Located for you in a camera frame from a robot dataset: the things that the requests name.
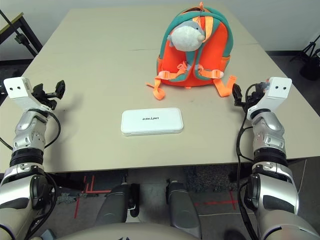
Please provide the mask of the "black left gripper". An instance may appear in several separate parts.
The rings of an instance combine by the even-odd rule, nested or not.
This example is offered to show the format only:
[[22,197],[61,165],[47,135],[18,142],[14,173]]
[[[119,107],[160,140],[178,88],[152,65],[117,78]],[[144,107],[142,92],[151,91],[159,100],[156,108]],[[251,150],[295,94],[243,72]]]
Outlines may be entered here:
[[52,111],[56,109],[57,101],[51,100],[52,98],[62,99],[66,90],[66,84],[64,80],[59,81],[56,84],[55,91],[46,93],[43,90],[43,84],[38,84],[33,88],[32,96],[35,97],[41,104],[46,105]]

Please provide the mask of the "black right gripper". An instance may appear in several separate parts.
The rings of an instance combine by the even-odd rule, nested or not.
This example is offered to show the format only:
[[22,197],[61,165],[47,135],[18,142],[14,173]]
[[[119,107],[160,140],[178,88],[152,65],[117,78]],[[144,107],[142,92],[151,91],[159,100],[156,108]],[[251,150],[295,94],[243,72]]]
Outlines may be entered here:
[[[262,97],[265,95],[264,93],[265,84],[264,83],[255,83],[250,85],[244,96],[244,106],[243,110],[247,111],[249,108],[256,105]],[[234,105],[237,107],[242,106],[242,91],[238,84],[234,83],[232,86],[232,95],[234,98]]]

